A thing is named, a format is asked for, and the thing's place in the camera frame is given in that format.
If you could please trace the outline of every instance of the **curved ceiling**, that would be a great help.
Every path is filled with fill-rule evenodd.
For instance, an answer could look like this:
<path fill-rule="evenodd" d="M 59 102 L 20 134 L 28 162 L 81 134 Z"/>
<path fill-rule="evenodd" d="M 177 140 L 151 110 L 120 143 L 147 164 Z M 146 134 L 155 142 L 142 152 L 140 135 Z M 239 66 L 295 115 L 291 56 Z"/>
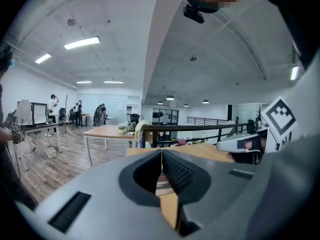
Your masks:
<path fill-rule="evenodd" d="M 274 5 L 242 0 L 203 13 L 205 22 L 198 24 L 184 17 L 186 4 L 183 0 L 165 37 L 145 104 L 168 95 L 179 107 L 201 106 L 204 99 L 212 104 L 270 102 L 292 86 L 292 39 Z"/>
<path fill-rule="evenodd" d="M 79 87 L 77 81 L 124 81 L 142 90 L 156 0 L 29 0 L 6 36 L 18 64 Z M 75 19 L 69 26 L 68 19 Z M 98 36 L 99 44 L 64 45 Z M 46 53 L 52 57 L 36 64 Z"/>

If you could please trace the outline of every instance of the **railing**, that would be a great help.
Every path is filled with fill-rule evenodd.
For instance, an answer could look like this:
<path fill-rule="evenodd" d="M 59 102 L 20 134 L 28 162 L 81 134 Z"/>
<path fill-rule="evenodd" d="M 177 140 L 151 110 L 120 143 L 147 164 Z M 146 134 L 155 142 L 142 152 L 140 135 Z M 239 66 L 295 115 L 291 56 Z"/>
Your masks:
<path fill-rule="evenodd" d="M 202 118 L 202 117 L 191 117 L 188 116 L 187 123 L 197 126 L 217 126 L 224 125 L 228 120 L 224 119 L 211 119 L 211 118 Z"/>
<path fill-rule="evenodd" d="M 178 140 L 166 140 L 158 141 L 158 133 L 160 132 L 187 132 L 187 131 L 205 131 L 205 130 L 219 130 L 218 135 L 209 136 L 204 138 L 191 138 L 186 139 L 186 142 L 204 141 L 208 139 L 217 138 L 217 142 L 221 141 L 221 137 L 230 136 L 231 134 L 243 133 L 251 123 L 236 123 L 236 124 L 226 124 L 226 125 L 203 125 L 203 126 L 190 126 L 190 125 L 144 125 L 142 127 L 142 147 L 146 147 L 147 132 L 152 132 L 152 147 L 157 148 L 158 144 L 174 144 L 178 143 Z M 232 128 L 232 131 L 226 134 L 222 134 L 222 129 Z"/>

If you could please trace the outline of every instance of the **office chair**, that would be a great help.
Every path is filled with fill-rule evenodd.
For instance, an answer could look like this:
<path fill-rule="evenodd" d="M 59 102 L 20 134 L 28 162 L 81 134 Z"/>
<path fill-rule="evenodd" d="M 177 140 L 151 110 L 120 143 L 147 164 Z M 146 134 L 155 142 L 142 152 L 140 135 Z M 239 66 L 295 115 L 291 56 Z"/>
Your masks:
<path fill-rule="evenodd" d="M 66 109 L 64 107 L 59 110 L 59 120 L 64 121 L 66 118 Z"/>
<path fill-rule="evenodd" d="M 71 109 L 69 111 L 69 121 L 71 121 L 71 123 L 74 123 L 74 120 L 76 120 L 76 112 L 74 112 L 73 109 Z"/>
<path fill-rule="evenodd" d="M 130 115 L 130 123 L 135 122 L 136 124 L 138 124 L 138 123 L 139 123 L 139 118 L 140 118 L 140 115 L 138 115 L 138 114 L 131 114 L 131 115 Z"/>

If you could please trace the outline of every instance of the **fluorescent light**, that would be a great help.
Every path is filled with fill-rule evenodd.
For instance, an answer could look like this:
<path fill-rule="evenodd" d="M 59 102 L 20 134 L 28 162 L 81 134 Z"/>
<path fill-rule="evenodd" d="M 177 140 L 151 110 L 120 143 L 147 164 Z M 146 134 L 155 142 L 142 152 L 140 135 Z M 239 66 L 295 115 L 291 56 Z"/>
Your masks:
<path fill-rule="evenodd" d="M 291 80 L 296 80 L 296 78 L 298 76 L 298 71 L 299 71 L 299 67 L 298 66 L 294 66 L 292 68 Z"/>
<path fill-rule="evenodd" d="M 174 101 L 175 97 L 173 97 L 172 95 L 169 95 L 168 97 L 166 97 L 167 101 Z"/>
<path fill-rule="evenodd" d="M 37 59 L 35 63 L 40 64 L 41 62 L 45 61 L 46 59 L 49 59 L 51 57 L 51 54 L 47 53 L 46 55 L 42 56 L 41 58 Z"/>
<path fill-rule="evenodd" d="M 80 41 L 76 41 L 76 42 L 72 42 L 69 44 L 66 44 L 64 46 L 64 48 L 66 48 L 67 50 L 70 50 L 72 48 L 76 48 L 76 47 L 80 47 L 80 46 L 87 46 L 87 45 L 93 45 L 93 44 L 99 44 L 100 43 L 100 39 L 99 37 L 92 37 L 92 38 L 88 38 L 88 39 L 83 39 Z"/>
<path fill-rule="evenodd" d="M 92 82 L 91 81 L 79 81 L 79 82 L 76 82 L 77 84 L 91 84 Z"/>
<path fill-rule="evenodd" d="M 106 84 L 123 84 L 122 81 L 104 81 Z"/>

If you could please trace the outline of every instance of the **desk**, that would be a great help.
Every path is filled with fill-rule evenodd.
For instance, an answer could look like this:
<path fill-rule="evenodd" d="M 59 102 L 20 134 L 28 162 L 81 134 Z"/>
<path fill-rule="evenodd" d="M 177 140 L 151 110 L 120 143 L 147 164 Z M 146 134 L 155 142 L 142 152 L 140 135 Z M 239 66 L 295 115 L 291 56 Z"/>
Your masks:
<path fill-rule="evenodd" d="M 87 154 L 90 160 L 90 165 L 93 166 L 90 148 L 89 148 L 89 139 L 103 139 L 105 150 L 108 150 L 107 140 L 119 140 L 119 141 L 132 141 L 132 146 L 136 146 L 136 141 L 133 136 L 125 136 L 124 134 L 118 133 L 117 125 L 102 125 L 92 130 L 85 131 L 83 133 L 84 137 L 84 146 L 87 150 Z"/>
<path fill-rule="evenodd" d="M 110 122 L 110 125 L 111 125 L 111 120 L 112 119 L 114 119 L 114 122 L 116 122 L 116 117 L 112 117 L 112 116 L 108 116 L 107 118 L 106 118 L 106 120 L 110 120 L 109 122 Z"/>
<path fill-rule="evenodd" d="M 85 117 L 85 126 L 88 126 L 88 117 L 90 117 L 89 114 L 81 114 L 81 127 L 82 127 L 82 117 Z"/>
<path fill-rule="evenodd" d="M 128 148 L 126 150 L 125 156 L 139 155 L 144 152 L 150 152 L 158 150 L 159 148 Z M 227 152 L 222 152 L 217 150 L 216 146 L 209 143 L 201 143 L 195 145 L 185 145 L 185 146 L 171 146 L 161 148 L 166 150 L 175 150 L 182 152 L 191 156 L 196 156 L 205 159 L 211 159 L 220 162 L 234 163 L 232 159 L 227 158 Z M 161 213 L 170 223 L 170 225 L 175 228 L 177 222 L 177 211 L 178 211 L 178 196 L 175 193 L 165 194 L 158 196 L 160 198 Z"/>
<path fill-rule="evenodd" d="M 29 134 L 29 133 L 33 133 L 33 132 L 38 132 L 38 131 L 45 131 L 45 133 L 48 133 L 49 129 L 54 129 L 57 128 L 57 134 L 56 134 L 56 139 L 58 142 L 58 148 L 60 153 L 62 152 L 62 147 L 61 147 L 61 143 L 60 143 L 60 136 L 59 136 L 59 129 L 58 126 L 62 126 L 64 125 L 64 123 L 49 123 L 49 124 L 38 124 L 38 125 L 34 125 L 34 126 L 22 126 L 21 130 L 24 132 L 24 134 Z M 49 142 L 49 136 L 46 135 L 46 140 L 48 141 L 48 146 L 50 147 L 50 142 Z M 29 170 L 29 168 L 27 167 L 25 160 L 24 160 L 24 153 L 21 152 L 19 145 L 16 145 L 17 147 L 17 152 L 20 153 L 20 158 L 21 158 L 21 163 L 22 166 L 24 167 L 24 169 L 26 171 Z"/>

